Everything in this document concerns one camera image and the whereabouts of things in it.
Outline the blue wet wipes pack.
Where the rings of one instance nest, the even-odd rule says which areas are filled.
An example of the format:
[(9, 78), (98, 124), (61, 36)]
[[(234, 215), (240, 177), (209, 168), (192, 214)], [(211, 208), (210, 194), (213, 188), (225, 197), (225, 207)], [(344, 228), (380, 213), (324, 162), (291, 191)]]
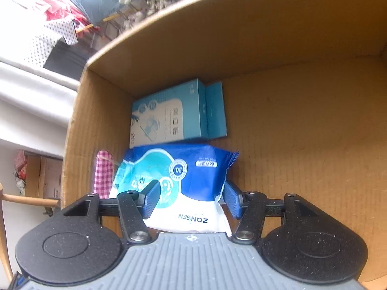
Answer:
[(236, 152), (205, 144), (175, 143), (129, 149), (119, 166), (110, 198), (127, 190), (142, 191), (151, 181), (161, 186), (160, 199), (145, 220), (166, 232), (223, 232), (231, 235), (220, 205), (228, 169)]

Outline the magenta checkered tablecloth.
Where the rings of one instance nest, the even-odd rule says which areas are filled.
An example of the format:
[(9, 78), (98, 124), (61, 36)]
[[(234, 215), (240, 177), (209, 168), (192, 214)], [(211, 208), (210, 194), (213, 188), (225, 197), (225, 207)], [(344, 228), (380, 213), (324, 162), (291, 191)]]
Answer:
[(113, 179), (115, 177), (116, 161), (108, 151), (99, 151), (95, 159), (95, 173), (93, 179), (93, 192), (100, 198), (109, 197)]

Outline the blue mask carton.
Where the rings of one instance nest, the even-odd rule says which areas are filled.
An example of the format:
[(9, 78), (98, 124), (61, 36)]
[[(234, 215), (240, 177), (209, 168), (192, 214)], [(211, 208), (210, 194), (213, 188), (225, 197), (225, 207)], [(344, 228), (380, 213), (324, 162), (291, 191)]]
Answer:
[(221, 82), (199, 79), (151, 94), (132, 104), (129, 147), (206, 141), (228, 135)]

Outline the wooden chair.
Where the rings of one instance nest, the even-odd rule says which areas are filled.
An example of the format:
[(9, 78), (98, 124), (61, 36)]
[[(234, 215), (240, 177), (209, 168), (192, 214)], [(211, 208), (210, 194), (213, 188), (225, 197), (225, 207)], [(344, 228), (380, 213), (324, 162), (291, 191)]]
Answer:
[(1, 266), (5, 275), (1, 288), (13, 279), (17, 241), (47, 218), (39, 214), (44, 208), (60, 208), (60, 200), (5, 194), (1, 185)]

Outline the brown cardboard box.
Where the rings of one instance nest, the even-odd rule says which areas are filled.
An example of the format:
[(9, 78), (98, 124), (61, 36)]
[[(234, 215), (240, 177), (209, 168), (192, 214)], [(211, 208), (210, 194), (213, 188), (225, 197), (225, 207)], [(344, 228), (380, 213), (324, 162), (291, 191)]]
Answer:
[(230, 179), (301, 195), (365, 240), (362, 282), (385, 276), (386, 0), (181, 0), (126, 31), (83, 71), (62, 205), (99, 150), (123, 158), (135, 100), (192, 79), (223, 84)]

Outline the polka dot cloth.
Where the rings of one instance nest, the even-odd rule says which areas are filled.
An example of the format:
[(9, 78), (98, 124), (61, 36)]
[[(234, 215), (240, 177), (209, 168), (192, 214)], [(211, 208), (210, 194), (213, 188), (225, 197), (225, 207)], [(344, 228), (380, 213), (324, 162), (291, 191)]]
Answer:
[(42, 67), (59, 42), (69, 46), (78, 43), (74, 20), (61, 18), (44, 22), (30, 33), (28, 42), (23, 62)]

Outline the red cloth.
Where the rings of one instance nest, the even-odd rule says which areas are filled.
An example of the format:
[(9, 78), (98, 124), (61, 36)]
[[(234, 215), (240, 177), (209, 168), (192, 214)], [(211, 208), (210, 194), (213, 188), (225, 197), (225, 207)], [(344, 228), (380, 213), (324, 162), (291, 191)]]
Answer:
[(75, 23), (77, 32), (93, 28), (86, 16), (70, 1), (37, 0), (37, 10), (43, 13), (46, 21), (68, 19)]

